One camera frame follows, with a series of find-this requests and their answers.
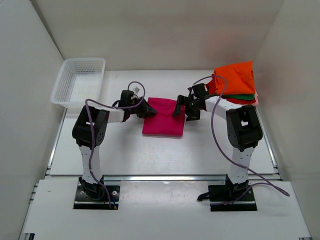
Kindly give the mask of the magenta t shirt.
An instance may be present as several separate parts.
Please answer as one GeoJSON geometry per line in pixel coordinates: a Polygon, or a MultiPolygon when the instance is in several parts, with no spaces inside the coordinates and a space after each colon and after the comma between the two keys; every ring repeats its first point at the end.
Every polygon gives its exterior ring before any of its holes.
{"type": "Polygon", "coordinates": [[[184,132],[185,107],[180,107],[179,115],[172,116],[176,108],[176,100],[149,97],[148,103],[157,111],[157,114],[144,119],[142,134],[181,138],[184,132]]]}

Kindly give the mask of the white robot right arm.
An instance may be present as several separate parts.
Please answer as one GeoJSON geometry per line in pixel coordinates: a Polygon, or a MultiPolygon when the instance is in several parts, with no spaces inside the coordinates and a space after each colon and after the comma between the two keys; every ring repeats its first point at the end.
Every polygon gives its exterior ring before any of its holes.
{"type": "Polygon", "coordinates": [[[225,183],[218,193],[208,192],[198,200],[224,197],[230,202],[239,198],[248,188],[248,172],[251,158],[259,141],[263,137],[262,128],[255,108],[252,105],[239,105],[223,99],[216,94],[209,94],[205,84],[200,83],[188,88],[188,96],[179,95],[173,117],[181,113],[187,121],[197,121],[201,111],[210,112],[226,121],[227,138],[232,146],[232,156],[226,159],[231,163],[225,177],[225,183]]]}

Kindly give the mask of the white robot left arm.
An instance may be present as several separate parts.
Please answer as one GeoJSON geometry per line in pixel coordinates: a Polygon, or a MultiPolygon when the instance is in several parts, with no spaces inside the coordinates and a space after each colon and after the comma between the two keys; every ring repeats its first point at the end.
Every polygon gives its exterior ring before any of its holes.
{"type": "Polygon", "coordinates": [[[132,115],[145,119],[156,114],[157,110],[132,90],[123,90],[120,99],[111,106],[92,99],[85,100],[72,129],[72,137],[82,157],[83,175],[79,177],[79,183],[91,199],[107,199],[111,202],[111,194],[104,183],[100,164],[100,145],[104,141],[107,125],[124,123],[132,115]]]}

